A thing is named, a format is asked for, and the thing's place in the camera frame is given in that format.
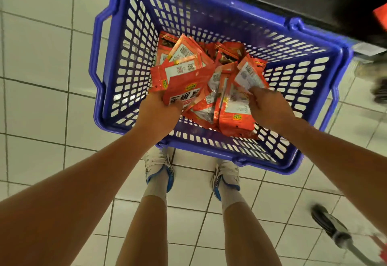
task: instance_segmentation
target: shoe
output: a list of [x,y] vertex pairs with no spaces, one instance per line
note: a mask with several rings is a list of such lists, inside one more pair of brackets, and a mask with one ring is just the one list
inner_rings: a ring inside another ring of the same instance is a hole
[[219,184],[221,180],[226,185],[240,191],[241,188],[239,186],[239,167],[231,161],[218,159],[215,174],[212,177],[212,191],[216,198],[220,201],[221,197],[219,193]]
[[169,192],[173,186],[175,180],[175,173],[173,171],[171,161],[167,155],[167,148],[159,149],[153,146],[147,151],[143,157],[145,162],[145,180],[148,184],[154,175],[160,173],[163,169],[167,170],[169,179],[167,185],[167,192]]

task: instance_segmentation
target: hand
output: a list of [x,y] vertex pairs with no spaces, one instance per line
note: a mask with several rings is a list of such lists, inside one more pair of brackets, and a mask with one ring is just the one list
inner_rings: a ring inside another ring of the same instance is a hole
[[254,120],[262,127],[284,136],[292,122],[297,120],[293,110],[280,92],[252,87],[249,106]]
[[163,95],[162,91],[148,93],[141,102],[136,125],[133,127],[140,130],[144,136],[149,136],[154,142],[153,145],[172,131],[183,108],[183,102],[180,100],[165,106],[162,102]]

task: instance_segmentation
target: white sock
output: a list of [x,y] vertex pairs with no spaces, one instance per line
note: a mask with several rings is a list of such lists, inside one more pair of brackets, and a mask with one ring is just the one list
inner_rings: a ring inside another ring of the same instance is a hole
[[234,203],[238,203],[238,202],[246,203],[246,200],[243,198],[241,193],[236,188],[226,185],[223,179],[220,180],[220,183],[219,183],[219,193],[220,193],[220,198],[222,199],[223,213],[230,205]]
[[143,197],[147,195],[155,195],[161,198],[165,204],[167,204],[167,185],[169,175],[166,168],[163,168],[158,174],[152,176],[148,183]]

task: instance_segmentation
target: blue plastic shopping basket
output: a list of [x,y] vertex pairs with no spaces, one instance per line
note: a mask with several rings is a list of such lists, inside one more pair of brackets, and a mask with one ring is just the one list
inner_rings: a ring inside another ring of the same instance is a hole
[[[103,81],[96,74],[103,21],[112,16]],[[294,113],[313,124],[332,90],[324,130],[338,102],[337,86],[352,57],[350,48],[286,19],[238,0],[110,0],[95,19],[89,73],[97,86],[94,121],[103,130],[124,134],[136,122],[146,97],[149,69],[160,30],[202,42],[241,41],[253,57],[268,61],[265,77],[283,93]],[[182,117],[159,145],[172,146],[290,174],[302,154],[273,131],[256,126],[260,141],[227,137]]]

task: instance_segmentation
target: white tiled floor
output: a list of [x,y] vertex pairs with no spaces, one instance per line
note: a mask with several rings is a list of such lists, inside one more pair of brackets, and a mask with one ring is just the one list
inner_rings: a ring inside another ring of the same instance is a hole
[[[73,0],[2,0],[0,200],[119,137],[94,124],[96,89],[88,75],[93,21],[108,2],[74,0],[72,7]],[[108,19],[101,40],[99,77],[109,28]],[[326,132],[387,156],[386,108],[372,102],[369,82],[355,78],[355,64],[339,86],[340,102]],[[327,99],[316,128],[330,103]],[[169,152],[174,155],[176,172],[174,188],[167,196],[169,266],[225,266],[222,210],[209,185],[216,159],[182,150]],[[241,167],[240,176],[241,193],[261,220],[283,266],[358,263],[335,247],[310,218],[309,208],[315,202],[332,211],[357,234],[355,244],[377,259],[378,250],[365,236],[377,232],[375,227],[309,159],[289,176],[251,166]],[[73,265],[115,265],[145,189],[141,160]]]

